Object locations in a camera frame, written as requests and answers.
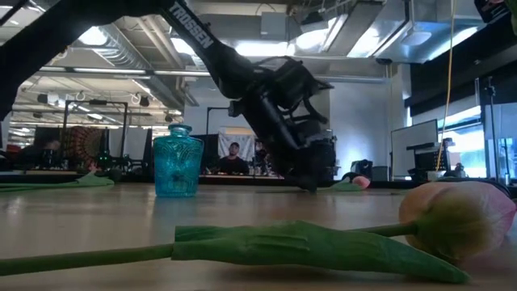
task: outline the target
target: ceiling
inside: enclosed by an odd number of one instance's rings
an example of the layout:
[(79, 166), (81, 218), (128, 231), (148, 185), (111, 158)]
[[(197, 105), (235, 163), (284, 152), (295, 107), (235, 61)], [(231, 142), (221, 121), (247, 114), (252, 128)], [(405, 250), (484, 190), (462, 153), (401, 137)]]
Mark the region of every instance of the ceiling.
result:
[[(254, 45), (274, 42), (264, 40), (264, 19), (268, 15), (273, 19), (284, 17), (287, 40), (285, 52), (291, 45), (295, 48), (296, 59), (319, 78), (333, 78), (337, 82), (383, 82), (386, 78), (385, 66), (376, 62), (376, 57), (391, 58), (394, 61), (412, 62), (425, 61), (426, 56), (419, 52), (429, 52), (432, 48), (425, 46), (402, 47), (401, 42), (407, 38), (411, 20), (419, 23), (419, 29), (440, 29), (440, 34), (433, 36), (432, 44), (439, 44), (440, 38), (446, 38), (447, 18), (441, 17), (442, 0), (415, 0), (413, 12), (404, 7), (402, 0), (376, 1), (289, 1), (289, 0), (191, 0), (190, 8), (203, 20), (211, 24), (215, 36), (239, 50), (238, 45), (243, 41), (254, 41)], [(2, 5), (9, 4), (0, 0)], [(43, 9), (48, 9), (55, 0), (34, 0), (31, 5), (18, 11), (3, 27), (0, 27), (0, 42), (8, 41), (23, 27), (37, 19)], [(8, 11), (8, 7), (0, 6), (0, 15)], [(472, 7), (460, 7), (458, 15), (465, 27), (480, 27), (479, 19), (470, 11)], [(327, 28), (320, 29), (322, 34), (312, 34), (321, 37), (321, 43), (307, 48), (302, 45), (304, 35), (302, 20), (314, 11), (322, 13)], [(378, 35), (374, 36), (376, 43), (371, 44), (372, 29)], [(203, 64), (196, 55), (185, 53), (182, 47), (171, 41), (174, 32), (165, 20), (158, 15), (144, 18), (123, 17), (113, 24), (100, 27), (99, 30), (107, 36), (107, 42), (102, 46), (87, 45), (80, 40), (74, 42), (68, 50), (57, 56), (48, 65), (80, 68), (102, 69), (139, 69), (139, 70), (204, 70)], [(372, 46), (371, 52), (362, 52), (364, 44)], [(122, 52), (131, 55), (120, 57)], [(351, 52), (358, 53), (357, 58), (350, 58)], [(252, 61), (262, 60), (250, 54)], [(48, 95), (52, 102), (39, 103), (38, 95)], [(148, 96), (149, 106), (142, 107), (139, 99)], [(35, 126), (36, 124), (59, 125), (63, 122), (65, 100), (101, 99), (110, 102), (128, 103), (128, 124), (141, 126), (165, 126), (167, 113), (174, 113), (174, 121), (181, 122), (184, 106), (220, 106), (228, 101), (216, 88), (214, 82), (207, 77), (175, 77), (175, 76), (140, 76), (132, 77), (124, 72), (108, 74), (69, 74), (67, 72), (47, 72), (35, 74), (19, 89), (19, 95), (14, 105), (11, 120), (19, 126)], [(88, 124), (94, 126), (120, 126), (123, 115), (120, 108), (106, 106), (104, 108), (82, 105), (89, 114), (103, 114), (109, 118), (95, 120), (88, 118), (85, 112), (75, 108), (76, 113), (70, 114), (68, 123)], [(34, 117), (34, 112), (42, 113)]]

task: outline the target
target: bottle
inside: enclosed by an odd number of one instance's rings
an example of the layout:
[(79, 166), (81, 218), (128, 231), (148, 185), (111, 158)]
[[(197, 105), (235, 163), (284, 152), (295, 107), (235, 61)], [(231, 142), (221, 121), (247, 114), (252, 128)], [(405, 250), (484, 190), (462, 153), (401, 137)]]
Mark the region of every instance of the bottle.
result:
[(188, 136), (190, 126), (172, 124), (169, 130), (170, 136), (154, 139), (156, 196), (195, 196), (204, 143)]

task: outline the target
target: yellow cable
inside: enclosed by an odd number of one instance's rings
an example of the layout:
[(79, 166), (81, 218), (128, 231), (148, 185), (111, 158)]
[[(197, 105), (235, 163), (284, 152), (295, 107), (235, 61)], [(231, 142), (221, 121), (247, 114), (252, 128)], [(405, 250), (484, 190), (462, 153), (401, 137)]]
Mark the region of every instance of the yellow cable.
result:
[(443, 117), (443, 127), (442, 127), (442, 141), (439, 144), (439, 152), (438, 152), (438, 162), (436, 163), (436, 171), (439, 171), (440, 163), (442, 162), (442, 152), (443, 152), (443, 140), (445, 139), (445, 124), (447, 120), (447, 114), (449, 111), (449, 102), (451, 101), (451, 83), (452, 83), (452, 47), (454, 40), (454, 14), (456, 13), (456, 0), (451, 0), (452, 9), (451, 9), (451, 49), (449, 50), (449, 68), (448, 68), (448, 84), (447, 84), (447, 101), (445, 103), (445, 116)]

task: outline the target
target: whiteboard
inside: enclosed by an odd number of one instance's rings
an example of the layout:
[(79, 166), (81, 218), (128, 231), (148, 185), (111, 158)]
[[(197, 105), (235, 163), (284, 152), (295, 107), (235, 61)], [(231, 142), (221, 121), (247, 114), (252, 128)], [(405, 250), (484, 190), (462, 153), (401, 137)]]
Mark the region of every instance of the whiteboard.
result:
[(414, 168), (414, 151), (408, 146), (438, 142), (438, 121), (431, 120), (391, 132), (391, 150), (393, 176), (409, 176), (407, 172)]

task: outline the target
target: tulip stem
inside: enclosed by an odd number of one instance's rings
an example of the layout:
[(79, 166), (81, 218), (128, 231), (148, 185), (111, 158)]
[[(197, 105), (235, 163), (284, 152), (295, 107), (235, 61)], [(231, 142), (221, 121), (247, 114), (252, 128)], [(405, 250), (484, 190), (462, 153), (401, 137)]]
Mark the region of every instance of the tulip stem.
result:
[(353, 231), (368, 232), (371, 234), (379, 234), (381, 236), (392, 238), (401, 235), (417, 234), (418, 226), (415, 222), (396, 224), (391, 226), (376, 226)]

